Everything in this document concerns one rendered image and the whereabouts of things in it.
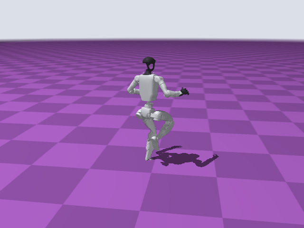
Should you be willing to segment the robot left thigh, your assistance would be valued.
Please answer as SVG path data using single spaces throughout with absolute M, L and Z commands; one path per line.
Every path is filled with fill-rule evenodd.
M 153 119 L 145 119 L 141 117 L 141 109 L 137 111 L 136 117 L 142 119 L 143 123 L 151 130 L 148 134 L 149 139 L 151 139 L 153 136 L 157 136 L 156 127 Z

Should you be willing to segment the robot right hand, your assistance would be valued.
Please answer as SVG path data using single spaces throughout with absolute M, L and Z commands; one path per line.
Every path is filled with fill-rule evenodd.
M 181 89 L 180 91 L 182 92 L 182 94 L 181 94 L 180 96 L 182 96 L 182 95 L 186 95 L 186 94 L 188 94 L 188 95 L 189 95 L 189 92 L 186 90 L 186 88 L 185 88 L 185 89 L 183 89 L 183 87 L 182 87 L 182 89 Z

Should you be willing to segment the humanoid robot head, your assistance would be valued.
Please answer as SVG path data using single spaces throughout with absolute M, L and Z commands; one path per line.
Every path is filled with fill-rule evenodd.
M 146 71 L 145 71 L 145 73 L 143 75 L 151 75 L 152 74 L 151 72 L 154 70 L 155 59 L 152 58 L 152 57 L 146 57 L 146 58 L 143 59 L 142 62 L 146 63 L 147 68 L 148 68 L 148 69 L 146 69 Z M 153 64 L 153 68 L 152 69 L 149 68 L 150 64 Z

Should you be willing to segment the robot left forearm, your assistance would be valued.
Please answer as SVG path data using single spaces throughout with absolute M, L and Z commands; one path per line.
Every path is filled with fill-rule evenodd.
M 140 93 L 139 93 L 139 89 L 135 89 L 135 88 L 134 88 L 133 90 L 134 90 L 134 93 L 133 93 L 133 94 L 138 94 L 138 95 L 140 94 Z

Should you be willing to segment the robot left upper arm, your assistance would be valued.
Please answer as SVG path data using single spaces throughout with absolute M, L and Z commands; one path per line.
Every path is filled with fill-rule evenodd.
M 139 76 L 135 76 L 134 80 L 131 82 L 130 86 L 127 88 L 127 92 L 129 94 L 133 94 L 134 93 L 134 88 L 139 84 Z

